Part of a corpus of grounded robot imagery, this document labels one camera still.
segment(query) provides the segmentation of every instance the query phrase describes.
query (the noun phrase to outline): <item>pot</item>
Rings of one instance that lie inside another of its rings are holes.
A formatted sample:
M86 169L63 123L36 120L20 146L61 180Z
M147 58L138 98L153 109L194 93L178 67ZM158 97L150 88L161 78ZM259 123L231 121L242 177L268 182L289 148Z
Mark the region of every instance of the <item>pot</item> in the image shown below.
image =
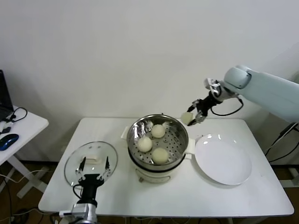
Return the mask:
M151 129L154 125L163 125L165 135L162 138L154 138ZM152 149L146 153L140 152L137 143L140 138L147 136L152 140ZM179 166L186 154L193 154L195 140L189 139L184 125L175 118L164 114L152 114L138 119L131 127L126 127L123 139L127 140L128 154L134 164L152 173L169 172ZM165 164L155 164L151 158L153 150L158 147L168 152L168 161Z

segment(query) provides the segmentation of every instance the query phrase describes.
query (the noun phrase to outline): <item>white plate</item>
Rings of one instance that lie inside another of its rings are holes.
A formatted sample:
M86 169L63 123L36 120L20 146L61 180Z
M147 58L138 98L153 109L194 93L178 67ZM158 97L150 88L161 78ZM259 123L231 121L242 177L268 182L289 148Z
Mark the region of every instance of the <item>white plate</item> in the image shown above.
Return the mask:
M251 160L242 145L224 134L200 138L195 146L195 158L206 175L226 185L243 183L252 170Z

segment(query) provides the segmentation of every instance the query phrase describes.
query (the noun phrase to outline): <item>glass lid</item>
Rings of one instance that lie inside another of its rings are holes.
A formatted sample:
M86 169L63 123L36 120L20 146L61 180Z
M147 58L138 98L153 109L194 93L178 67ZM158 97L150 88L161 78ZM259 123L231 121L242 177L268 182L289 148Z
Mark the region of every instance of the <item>glass lid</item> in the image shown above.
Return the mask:
M68 158L64 177L69 185L78 184L85 174L99 174L104 181L112 175L117 165L117 152L107 142L95 141L82 145Z

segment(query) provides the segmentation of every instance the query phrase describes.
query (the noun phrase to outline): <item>floor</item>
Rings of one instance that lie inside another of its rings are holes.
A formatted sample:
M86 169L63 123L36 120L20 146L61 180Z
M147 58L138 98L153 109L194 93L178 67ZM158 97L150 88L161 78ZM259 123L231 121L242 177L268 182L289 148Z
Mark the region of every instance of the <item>floor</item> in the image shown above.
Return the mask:
M38 170L42 168L42 165L35 165L35 164L26 164L26 167L29 170ZM55 170L55 165L48 165L50 170ZM0 166L1 171L3 174L7 174L11 168L10 164L4 163ZM276 175L280 180L287 180L291 179L292 176L288 172L286 168L276 168L274 169ZM51 179L52 172L47 173L42 180L45 183L48 183ZM15 172L12 176L14 180L19 180L22 178L22 175L19 172ZM28 192L22 199L19 199L16 194L17 192L27 183L26 179L23 179L20 183L14 183L12 181L8 182L8 186L10 189L10 194L12 197L12 211L13 213L17 213L20 209L23 208L33 208L37 207L38 203L42 197L42 193L36 189L31 189L30 192ZM286 193L288 194L294 208L295 213L292 216L289 217L270 217L264 221L261 222L261 224L299 224L299 189L286 189ZM2 190L0 193L0 220L6 218L9 216L10 213L10 207L9 207L9 196L8 191L6 188ZM27 224L51 224L49 216L45 215L43 216L37 213L36 211L30 212ZM234 224L237 224L242 219L234 219ZM137 220L133 217L128 217L126 219L122 217L98 217L98 221L102 224L187 224L186 222L188 219L184 218L176 218L176 219L170 219L170 218L162 218L157 219L144 219L144 220ZM9 220L6 219L2 223L9 223ZM16 220L17 224L22 224L24 222L20 222L20 220ZM188 221L188 224L226 224L226 219L190 219Z

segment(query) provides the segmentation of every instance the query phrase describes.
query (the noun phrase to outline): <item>cable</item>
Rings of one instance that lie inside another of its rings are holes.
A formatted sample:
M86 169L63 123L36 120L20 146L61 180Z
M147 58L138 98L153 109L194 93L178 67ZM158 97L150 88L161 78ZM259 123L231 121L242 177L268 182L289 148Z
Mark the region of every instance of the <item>cable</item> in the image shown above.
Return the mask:
M80 184L75 184L74 186L73 186L73 192L74 192L74 194L79 198L79 199L81 199L81 197L76 193L76 191L75 191L75 187L78 187L78 186L81 186Z
M265 153L265 156L269 153L270 149L272 149L273 146L275 146L280 140L282 140L297 125L298 125L298 123L294 123L287 131L284 129L281 132L280 136L278 136L278 138L272 143L272 145L269 148L266 149L267 152Z
M278 136L275 141L271 144L271 146L269 148L267 148L267 152L265 153L265 156L268 155L269 151L272 149L272 147L276 144L276 142L280 139L281 137Z
M11 202L11 195L10 195L10 190L9 190L9 186L4 178L4 183L5 183L5 186L7 188L7 191L8 191L8 196L9 196L9 214L10 214L10 217L9 217L9 224L11 223L11 217L13 216L13 209L12 209L12 202Z
M15 116L15 112L17 111L17 110L19 110L19 109L22 109L22 110L24 110L25 111L25 116L24 117L22 117L22 118L20 118L20 119L17 119L17 120L13 120L14 118L16 118L16 116ZM27 114L28 114L28 111L24 108L24 107L18 107L17 109L15 109L14 110L14 112L12 113L12 115L10 116L10 121L12 121L13 123L14 122L17 122L17 121L19 121L19 120L22 120L22 119L24 119L26 116L27 116Z
M291 154L292 152L294 152L295 149L296 149L298 146L299 146L299 142L297 143L297 145L295 146L295 148L293 148L292 151L290 151L288 154L286 154L286 155L284 155L284 156L281 156L281 157L279 157L279 158L277 158L277 159L271 160L271 161L269 161L269 162L274 162L274 161L277 161L277 160L280 160L280 159L282 159L282 158L287 157L289 154Z
M43 171L43 172L53 172L53 170L49 170L49 171L42 170L42 169L34 170L34 171L31 171L31 172L25 174L19 181L15 181L15 180L11 179L10 177L5 176L5 175L3 175L3 174L0 174L0 176L3 176L5 179L9 179L9 180L12 181L12 182L19 183L19 182L21 182L27 175L29 175L29 174L31 174L31 173L34 173L34 172L39 172L39 171Z
M243 100L240 99L240 98L237 98L237 99L238 99L238 101L241 103L241 106L240 106L237 110L235 110L234 112L227 113L227 114L218 114L218 113L215 113L215 112L213 111L213 107L211 107L211 112L212 112L213 114L215 114L215 115L217 115L217 116L221 116L221 117L229 116L229 115L232 115L232 114L234 114L234 113L237 113L239 110L241 110L241 109L244 107Z
M42 222L43 216L44 216L44 214L42 214L42 217L37 224L40 224Z
M175 224L187 224L190 221L190 218L184 222L184 223L177 223L176 221L173 220L173 218L170 218Z
M42 211L40 211L38 208L34 207L34 208L29 209L29 210L26 211L26 212L13 214L12 217L14 217L14 216L25 215L25 214L30 213L30 212L32 212L32 211L37 211L38 213L43 214L43 215L53 215L53 214L56 214L56 213L42 212ZM3 222L3 221L5 221L5 220L7 220L7 219L9 219L9 218L10 218L10 217L6 217L6 218L0 220L0 222Z

